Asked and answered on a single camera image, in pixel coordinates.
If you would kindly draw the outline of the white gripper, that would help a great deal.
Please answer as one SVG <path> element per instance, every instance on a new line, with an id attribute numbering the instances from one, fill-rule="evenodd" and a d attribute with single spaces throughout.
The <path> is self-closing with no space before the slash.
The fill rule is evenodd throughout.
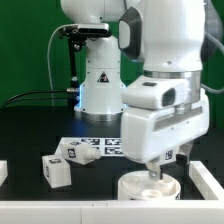
<path id="1" fill-rule="evenodd" d="M 129 107 L 121 119 L 122 153 L 137 163 L 148 162 L 150 178 L 159 181 L 163 174 L 160 162 L 154 159 L 181 146 L 176 161 L 187 166 L 193 148 L 188 142 L 204 135 L 208 127 L 207 96 L 202 96 L 185 114 L 176 114 L 173 107 L 159 111 Z"/>

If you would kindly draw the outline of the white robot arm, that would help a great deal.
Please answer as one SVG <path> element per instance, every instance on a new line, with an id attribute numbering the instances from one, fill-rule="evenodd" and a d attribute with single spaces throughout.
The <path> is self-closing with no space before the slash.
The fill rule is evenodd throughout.
<path id="1" fill-rule="evenodd" d="M 202 63 L 222 25 L 211 0 L 60 0 L 86 40 L 77 114 L 120 116 L 122 152 L 162 176 L 167 152 L 189 154 L 209 127 Z"/>

